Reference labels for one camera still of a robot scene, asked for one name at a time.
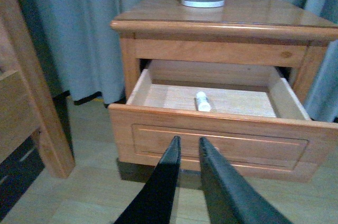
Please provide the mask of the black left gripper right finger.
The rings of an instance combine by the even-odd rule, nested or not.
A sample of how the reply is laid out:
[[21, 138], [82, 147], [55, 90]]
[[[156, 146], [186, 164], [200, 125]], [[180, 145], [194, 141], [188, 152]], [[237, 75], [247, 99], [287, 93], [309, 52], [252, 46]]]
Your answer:
[[205, 137], [199, 140], [199, 156], [211, 223], [291, 223]]

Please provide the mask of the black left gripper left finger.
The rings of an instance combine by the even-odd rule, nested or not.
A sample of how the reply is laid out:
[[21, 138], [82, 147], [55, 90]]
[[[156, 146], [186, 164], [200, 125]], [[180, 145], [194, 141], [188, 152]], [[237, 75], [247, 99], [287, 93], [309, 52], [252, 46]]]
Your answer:
[[174, 136], [141, 191], [115, 223], [170, 223], [181, 165], [181, 138]]

